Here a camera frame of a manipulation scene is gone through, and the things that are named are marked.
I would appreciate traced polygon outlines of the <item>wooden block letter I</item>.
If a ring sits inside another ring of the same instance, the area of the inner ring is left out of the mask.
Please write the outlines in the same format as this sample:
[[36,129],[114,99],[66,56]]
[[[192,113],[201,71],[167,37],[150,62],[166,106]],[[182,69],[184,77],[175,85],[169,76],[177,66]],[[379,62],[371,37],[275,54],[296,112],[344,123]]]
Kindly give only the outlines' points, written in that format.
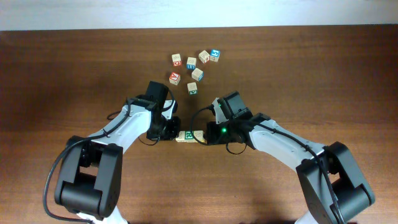
[[185,131],[180,131],[178,136],[175,138],[177,142],[185,142]]

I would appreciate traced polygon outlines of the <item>wooden block green R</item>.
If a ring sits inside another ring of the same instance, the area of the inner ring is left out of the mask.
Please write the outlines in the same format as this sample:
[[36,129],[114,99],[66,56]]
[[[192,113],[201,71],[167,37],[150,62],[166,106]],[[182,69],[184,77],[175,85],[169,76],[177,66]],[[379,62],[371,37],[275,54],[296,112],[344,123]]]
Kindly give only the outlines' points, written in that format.
[[184,141],[185,142],[196,142],[194,135],[192,134],[191,131],[185,131]]

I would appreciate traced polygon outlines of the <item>wooden block number 2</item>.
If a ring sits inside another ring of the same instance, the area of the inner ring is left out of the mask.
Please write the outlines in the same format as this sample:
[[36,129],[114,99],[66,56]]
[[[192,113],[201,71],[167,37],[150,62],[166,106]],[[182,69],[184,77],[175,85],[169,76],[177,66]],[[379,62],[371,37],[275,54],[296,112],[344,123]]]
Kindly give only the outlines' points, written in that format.
[[206,140],[204,138],[204,131],[200,130],[200,131],[194,131],[193,132],[194,137],[199,140],[202,143],[206,143]]

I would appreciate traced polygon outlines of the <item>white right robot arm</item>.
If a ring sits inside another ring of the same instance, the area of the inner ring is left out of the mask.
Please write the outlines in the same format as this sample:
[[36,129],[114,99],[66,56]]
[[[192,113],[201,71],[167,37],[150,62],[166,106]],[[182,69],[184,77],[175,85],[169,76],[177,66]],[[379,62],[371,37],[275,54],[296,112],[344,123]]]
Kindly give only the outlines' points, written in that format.
[[308,212],[297,223],[347,223],[376,200],[351,151],[341,142],[311,142],[282,128],[268,115],[252,114],[237,91],[210,105],[210,145],[244,144],[264,152],[297,175]]

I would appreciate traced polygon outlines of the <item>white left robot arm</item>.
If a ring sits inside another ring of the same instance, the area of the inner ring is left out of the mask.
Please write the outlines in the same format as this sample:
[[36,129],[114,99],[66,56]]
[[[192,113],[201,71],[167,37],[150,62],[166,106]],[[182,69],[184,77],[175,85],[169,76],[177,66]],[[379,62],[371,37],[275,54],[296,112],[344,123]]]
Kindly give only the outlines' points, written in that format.
[[146,93],[128,98],[110,122],[88,137],[72,136],[53,166],[60,167],[55,203],[81,223],[126,223],[117,203],[123,155],[142,134],[150,146],[171,141],[180,131],[177,102],[169,88],[149,82]]

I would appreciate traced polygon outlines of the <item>wooden block green V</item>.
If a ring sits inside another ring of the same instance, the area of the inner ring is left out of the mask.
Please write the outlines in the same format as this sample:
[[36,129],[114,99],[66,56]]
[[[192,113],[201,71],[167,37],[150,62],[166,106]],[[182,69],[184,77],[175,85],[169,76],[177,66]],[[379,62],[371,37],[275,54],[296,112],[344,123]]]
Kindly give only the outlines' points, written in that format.
[[187,89],[189,95],[196,95],[198,93],[197,84],[195,82],[188,83]]

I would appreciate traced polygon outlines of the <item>wooden block red A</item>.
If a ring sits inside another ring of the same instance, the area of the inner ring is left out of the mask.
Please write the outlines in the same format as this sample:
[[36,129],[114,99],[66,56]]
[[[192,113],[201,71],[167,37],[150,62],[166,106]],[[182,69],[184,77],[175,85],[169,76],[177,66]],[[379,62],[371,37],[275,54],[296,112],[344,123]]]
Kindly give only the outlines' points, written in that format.
[[173,85],[178,85],[181,80],[181,76],[178,73],[172,72],[169,76],[169,82]]

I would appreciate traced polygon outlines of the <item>wooden block blue side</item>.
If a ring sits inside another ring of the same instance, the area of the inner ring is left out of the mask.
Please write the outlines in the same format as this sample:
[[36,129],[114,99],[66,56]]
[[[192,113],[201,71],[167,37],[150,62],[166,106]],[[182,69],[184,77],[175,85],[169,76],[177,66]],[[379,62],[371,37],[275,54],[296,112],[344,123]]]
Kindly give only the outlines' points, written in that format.
[[195,68],[191,74],[192,78],[198,82],[201,81],[201,79],[204,76],[204,72],[200,70],[199,68]]

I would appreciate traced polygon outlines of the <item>wooden block blue H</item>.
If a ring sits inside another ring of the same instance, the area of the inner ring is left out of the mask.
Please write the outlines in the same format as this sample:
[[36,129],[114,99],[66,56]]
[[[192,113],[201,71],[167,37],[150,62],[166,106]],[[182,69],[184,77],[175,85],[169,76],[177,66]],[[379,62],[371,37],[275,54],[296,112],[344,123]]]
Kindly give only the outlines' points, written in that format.
[[196,69],[197,59],[195,57],[187,58],[187,69],[194,70]]

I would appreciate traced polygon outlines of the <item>wooden block red Q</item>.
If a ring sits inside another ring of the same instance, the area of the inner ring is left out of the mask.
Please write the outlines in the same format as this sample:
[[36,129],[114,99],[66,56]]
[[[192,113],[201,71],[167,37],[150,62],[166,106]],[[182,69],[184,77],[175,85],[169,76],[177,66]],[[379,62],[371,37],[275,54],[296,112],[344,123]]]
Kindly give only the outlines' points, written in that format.
[[182,58],[181,58],[180,54],[172,54],[171,57],[172,57],[172,63],[173,63],[174,67],[181,66]]

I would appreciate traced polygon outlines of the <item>wooden block blue 5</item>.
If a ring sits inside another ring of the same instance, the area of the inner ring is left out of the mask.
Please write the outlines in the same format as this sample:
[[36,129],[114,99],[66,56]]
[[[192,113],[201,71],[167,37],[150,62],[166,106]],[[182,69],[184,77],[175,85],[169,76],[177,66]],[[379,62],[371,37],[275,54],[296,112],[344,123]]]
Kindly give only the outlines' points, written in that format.
[[210,53],[210,60],[213,62],[217,62],[220,58],[220,51],[216,49],[212,49]]

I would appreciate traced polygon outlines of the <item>wooden block red circle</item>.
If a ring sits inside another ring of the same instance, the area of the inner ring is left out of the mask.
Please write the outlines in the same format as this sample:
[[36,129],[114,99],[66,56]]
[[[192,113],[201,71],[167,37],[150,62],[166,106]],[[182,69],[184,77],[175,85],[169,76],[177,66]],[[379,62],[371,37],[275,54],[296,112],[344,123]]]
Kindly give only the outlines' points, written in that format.
[[206,64],[210,60],[210,54],[206,50],[203,50],[198,54],[198,58],[203,64]]

